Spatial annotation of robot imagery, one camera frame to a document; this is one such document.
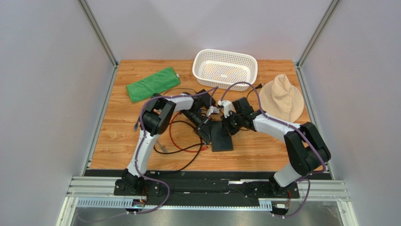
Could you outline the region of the black network switch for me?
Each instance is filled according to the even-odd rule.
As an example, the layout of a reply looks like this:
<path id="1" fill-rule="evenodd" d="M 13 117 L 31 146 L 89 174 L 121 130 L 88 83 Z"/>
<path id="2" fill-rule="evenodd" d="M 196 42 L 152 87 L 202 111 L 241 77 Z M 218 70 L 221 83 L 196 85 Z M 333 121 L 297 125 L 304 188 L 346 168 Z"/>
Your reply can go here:
<path id="1" fill-rule="evenodd" d="M 212 152 L 233 151 L 233 141 L 228 133 L 223 131 L 221 121 L 212 121 L 210 125 Z"/>

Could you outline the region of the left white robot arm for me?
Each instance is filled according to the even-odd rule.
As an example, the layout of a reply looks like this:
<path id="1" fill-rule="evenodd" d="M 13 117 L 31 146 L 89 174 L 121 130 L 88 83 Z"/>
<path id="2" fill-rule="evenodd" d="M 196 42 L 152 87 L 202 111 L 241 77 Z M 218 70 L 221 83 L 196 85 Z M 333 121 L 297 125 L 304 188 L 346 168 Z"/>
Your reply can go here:
<path id="1" fill-rule="evenodd" d="M 151 99 L 141 108 L 138 118 L 138 123 L 140 124 L 138 144 L 130 163 L 123 171 L 122 182 L 136 193 L 143 188 L 144 174 L 147 170 L 152 149 L 161 134 L 168 128 L 173 113 L 188 111 L 190 120 L 204 125 L 208 117 L 203 117 L 198 109 L 203 107 L 210 109 L 215 106 L 215 99 L 209 94 L 209 91 L 204 89 L 194 95 L 188 93 L 175 96 L 153 94 Z"/>

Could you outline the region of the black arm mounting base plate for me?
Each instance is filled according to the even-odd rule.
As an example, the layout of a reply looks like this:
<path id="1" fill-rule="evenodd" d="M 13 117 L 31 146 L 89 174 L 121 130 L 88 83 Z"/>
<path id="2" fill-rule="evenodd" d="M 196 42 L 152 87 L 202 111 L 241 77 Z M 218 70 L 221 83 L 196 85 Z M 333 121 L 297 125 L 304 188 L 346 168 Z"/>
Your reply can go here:
<path id="1" fill-rule="evenodd" d="M 300 197 L 296 183 L 285 188 L 271 185 L 273 172 L 245 171 L 147 171 L 144 186 L 136 193 L 121 178 L 114 195 L 148 198 L 148 205 L 256 207 L 261 198 Z"/>

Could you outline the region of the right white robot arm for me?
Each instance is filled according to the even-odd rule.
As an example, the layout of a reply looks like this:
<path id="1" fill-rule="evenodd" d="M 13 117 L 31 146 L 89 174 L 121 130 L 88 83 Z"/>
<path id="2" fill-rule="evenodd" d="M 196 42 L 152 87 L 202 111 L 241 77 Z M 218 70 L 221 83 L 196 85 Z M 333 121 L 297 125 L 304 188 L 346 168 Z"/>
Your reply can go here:
<path id="1" fill-rule="evenodd" d="M 305 177 L 331 159 L 323 138 L 311 122 L 304 124 L 282 121 L 265 111 L 254 110 L 245 97 L 234 102 L 219 100 L 223 130 L 230 135 L 241 129 L 270 135 L 285 144 L 289 163 L 277 171 L 269 181 L 276 187 L 287 187 Z"/>

